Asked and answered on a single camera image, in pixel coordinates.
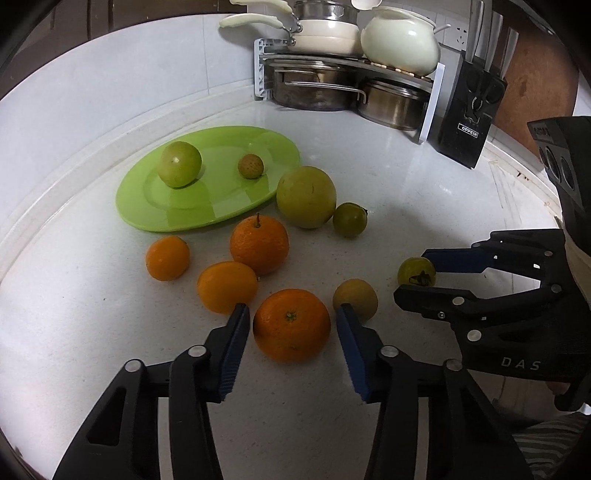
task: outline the wall tile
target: wall tile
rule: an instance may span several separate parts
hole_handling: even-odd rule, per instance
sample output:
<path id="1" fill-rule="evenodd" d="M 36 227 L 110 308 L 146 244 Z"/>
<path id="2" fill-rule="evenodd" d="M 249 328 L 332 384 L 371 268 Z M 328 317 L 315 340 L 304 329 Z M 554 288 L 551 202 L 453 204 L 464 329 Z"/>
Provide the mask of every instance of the wall tile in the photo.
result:
<path id="1" fill-rule="evenodd" d="M 0 223 L 88 143 L 141 113 L 203 90 L 198 15 L 119 30 L 49 62 L 0 100 Z"/>
<path id="2" fill-rule="evenodd" d="M 264 25 L 219 28 L 227 14 L 204 15 L 203 33 L 209 88 L 253 78 L 254 41 L 266 36 Z"/>

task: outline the knife block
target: knife block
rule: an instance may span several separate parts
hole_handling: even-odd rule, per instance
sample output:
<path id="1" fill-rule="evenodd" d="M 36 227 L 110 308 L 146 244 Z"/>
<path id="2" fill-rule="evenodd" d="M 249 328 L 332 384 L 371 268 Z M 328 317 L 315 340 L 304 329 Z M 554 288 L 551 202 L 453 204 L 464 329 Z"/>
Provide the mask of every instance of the knife block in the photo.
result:
<path id="1" fill-rule="evenodd" d="M 463 51 L 452 97 L 439 130 L 439 151 L 468 168 L 474 168 L 505 95 L 507 83 L 499 78 L 498 68 L 493 66 L 490 72 L 485 72 L 484 60 L 474 57 L 473 63 L 469 63 L 465 59 L 465 54 Z M 497 85 L 491 88 L 490 102 L 482 102 L 478 109 L 478 119 L 475 121 L 468 116 L 468 110 L 470 104 L 475 101 L 474 90 L 477 89 L 481 76 L 482 90 L 485 90 L 490 82 L 496 81 Z"/>

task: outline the green fruit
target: green fruit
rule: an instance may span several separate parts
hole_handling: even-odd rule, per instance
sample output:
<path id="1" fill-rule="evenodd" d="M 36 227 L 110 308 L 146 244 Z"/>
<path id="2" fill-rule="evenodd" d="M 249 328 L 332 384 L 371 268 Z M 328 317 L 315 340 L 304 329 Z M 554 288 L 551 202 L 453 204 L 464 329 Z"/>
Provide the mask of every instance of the green fruit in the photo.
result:
<path id="1" fill-rule="evenodd" d="M 169 187 L 178 189 L 187 186 L 201 170 L 199 150 L 187 142 L 172 142 L 162 151 L 158 163 L 158 177 Z"/>
<path id="2" fill-rule="evenodd" d="M 349 303 L 360 322 L 365 323 L 378 311 L 378 296 L 372 286 L 360 278 L 345 280 L 333 295 L 335 312 Z"/>
<path id="3" fill-rule="evenodd" d="M 247 153 L 238 162 L 238 173 L 247 180 L 260 177 L 265 171 L 265 166 L 258 155 Z"/>
<path id="4" fill-rule="evenodd" d="M 279 180 L 277 206 L 294 225 L 318 228 L 328 222 L 335 212 L 335 185 L 319 168 L 297 168 L 285 173 Z"/>
<path id="5" fill-rule="evenodd" d="M 432 287 L 435 285 L 435 267 L 428 258 L 407 258 L 398 269 L 398 285 L 417 285 Z"/>
<path id="6" fill-rule="evenodd" d="M 365 230 L 368 224 L 368 212 L 356 203 L 346 202 L 339 205 L 333 215 L 335 231 L 344 237 L 354 238 Z"/>

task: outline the knife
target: knife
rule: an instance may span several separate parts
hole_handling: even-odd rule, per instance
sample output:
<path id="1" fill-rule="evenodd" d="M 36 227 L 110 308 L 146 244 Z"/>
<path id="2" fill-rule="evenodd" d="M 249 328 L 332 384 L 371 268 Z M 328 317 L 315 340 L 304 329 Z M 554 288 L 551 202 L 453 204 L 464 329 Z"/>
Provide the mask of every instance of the knife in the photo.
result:
<path id="1" fill-rule="evenodd" d="M 509 70 L 509 64 L 513 60 L 513 54 L 515 53 L 515 47 L 517 46 L 517 40 L 519 40 L 519 34 L 509 29 L 509 36 L 507 38 L 507 44 L 505 45 L 505 52 L 503 53 L 503 60 L 501 61 L 501 78 L 505 78 L 507 70 Z"/>
<path id="2" fill-rule="evenodd" d="M 468 41 L 466 43 L 466 61 L 472 63 L 482 30 L 482 19 L 484 17 L 484 2 L 480 0 L 476 8 L 470 13 L 470 26 L 468 27 Z"/>
<path id="3" fill-rule="evenodd" d="M 495 58 L 496 45 L 499 43 L 501 28 L 503 26 L 503 16 L 497 12 L 492 13 L 491 35 L 488 37 L 488 47 L 486 49 L 486 59 L 484 69 L 486 72 L 491 70 L 492 60 Z"/>

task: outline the oval plate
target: oval plate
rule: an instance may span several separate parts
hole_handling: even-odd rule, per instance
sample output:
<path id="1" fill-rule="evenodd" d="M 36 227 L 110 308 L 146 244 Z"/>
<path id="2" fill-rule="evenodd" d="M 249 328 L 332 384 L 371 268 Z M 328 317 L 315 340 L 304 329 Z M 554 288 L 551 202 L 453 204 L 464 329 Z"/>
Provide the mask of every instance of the oval plate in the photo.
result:
<path id="1" fill-rule="evenodd" d="M 156 173 L 162 150 L 182 140 L 201 153 L 203 166 L 196 181 L 181 189 L 164 184 Z M 238 161 L 258 155 L 265 173 L 247 180 Z M 128 224 L 149 232 L 178 232 L 212 225 L 240 215 L 275 195 L 281 176 L 300 165 L 291 140 L 258 127 L 215 127 L 178 137 L 139 160 L 119 185 L 115 204 Z"/>

